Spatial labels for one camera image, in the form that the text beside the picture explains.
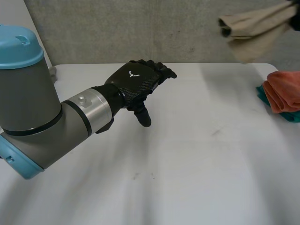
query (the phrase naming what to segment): orange towel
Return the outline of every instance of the orange towel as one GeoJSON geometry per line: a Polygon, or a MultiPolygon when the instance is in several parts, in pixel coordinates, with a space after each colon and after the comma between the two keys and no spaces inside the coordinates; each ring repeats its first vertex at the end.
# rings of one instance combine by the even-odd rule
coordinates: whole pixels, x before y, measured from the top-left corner
{"type": "Polygon", "coordinates": [[[271,73],[262,86],[274,113],[300,110],[300,71],[271,73]]]}

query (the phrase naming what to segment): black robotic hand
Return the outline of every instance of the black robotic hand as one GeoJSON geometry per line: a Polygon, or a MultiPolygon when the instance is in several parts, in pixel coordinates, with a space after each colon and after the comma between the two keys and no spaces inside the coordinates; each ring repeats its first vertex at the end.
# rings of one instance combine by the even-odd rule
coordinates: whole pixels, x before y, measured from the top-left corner
{"type": "MultiPolygon", "coordinates": [[[[130,61],[109,77],[102,87],[109,87],[112,92],[113,88],[117,88],[119,96],[122,97],[121,107],[133,111],[140,124],[149,127],[151,119],[144,101],[167,78],[176,77],[177,75],[171,69],[160,62],[155,63],[151,60],[147,62],[144,60],[130,61]]],[[[110,104],[111,108],[114,108],[113,105],[116,102],[117,100],[114,101],[114,104],[110,104]]]]}

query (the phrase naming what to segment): beige towel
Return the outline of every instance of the beige towel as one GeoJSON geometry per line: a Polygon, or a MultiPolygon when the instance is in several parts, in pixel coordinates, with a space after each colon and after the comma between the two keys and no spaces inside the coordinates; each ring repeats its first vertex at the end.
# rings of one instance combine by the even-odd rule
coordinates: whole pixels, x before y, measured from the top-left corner
{"type": "Polygon", "coordinates": [[[222,35],[235,58],[252,62],[269,51],[276,39],[285,33],[290,19],[296,15],[298,5],[292,1],[237,15],[219,17],[222,35]]]}

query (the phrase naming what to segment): gray wall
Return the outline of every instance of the gray wall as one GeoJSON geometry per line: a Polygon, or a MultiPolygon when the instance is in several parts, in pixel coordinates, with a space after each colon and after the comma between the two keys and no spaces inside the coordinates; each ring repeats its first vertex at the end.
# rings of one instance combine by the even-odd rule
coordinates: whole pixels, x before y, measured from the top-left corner
{"type": "MultiPolygon", "coordinates": [[[[25,0],[54,65],[235,62],[217,26],[219,15],[282,0],[25,0]]],[[[300,70],[300,32],[290,31],[258,62],[300,70]]]]}

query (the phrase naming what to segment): teal towel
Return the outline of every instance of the teal towel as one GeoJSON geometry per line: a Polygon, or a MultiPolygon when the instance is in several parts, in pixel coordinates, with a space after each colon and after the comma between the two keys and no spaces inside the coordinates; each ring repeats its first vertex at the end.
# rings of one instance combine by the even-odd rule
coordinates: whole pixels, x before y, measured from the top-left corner
{"type": "MultiPolygon", "coordinates": [[[[256,88],[258,91],[258,97],[268,106],[270,106],[270,103],[268,101],[268,98],[266,96],[266,93],[264,92],[264,89],[262,86],[256,88]]],[[[285,118],[289,122],[293,123],[299,123],[300,122],[300,111],[296,112],[282,112],[279,113],[283,118],[285,118]]]]}

